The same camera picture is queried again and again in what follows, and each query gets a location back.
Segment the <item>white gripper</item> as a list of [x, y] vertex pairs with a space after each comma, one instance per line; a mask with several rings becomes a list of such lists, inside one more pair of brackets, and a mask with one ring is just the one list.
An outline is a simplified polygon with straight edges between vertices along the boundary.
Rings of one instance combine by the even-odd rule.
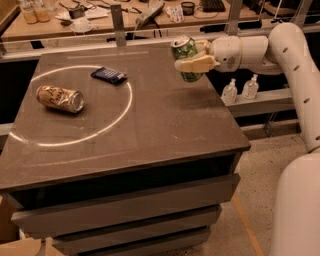
[[240, 65], [241, 40], [239, 37], [219, 37], [212, 44], [208, 40], [196, 40], [195, 46], [197, 53], [204, 56], [177, 60], [174, 63], [177, 71], [206, 73], [215, 68], [219, 72], [234, 72]]

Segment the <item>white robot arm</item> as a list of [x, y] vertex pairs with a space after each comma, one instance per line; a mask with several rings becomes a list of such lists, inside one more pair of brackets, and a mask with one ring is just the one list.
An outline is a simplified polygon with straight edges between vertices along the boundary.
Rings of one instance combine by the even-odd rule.
[[197, 54], [175, 62], [180, 72], [285, 75], [307, 153], [282, 172], [275, 197], [269, 256], [320, 256], [320, 71], [294, 23], [267, 36], [224, 36], [195, 43]]

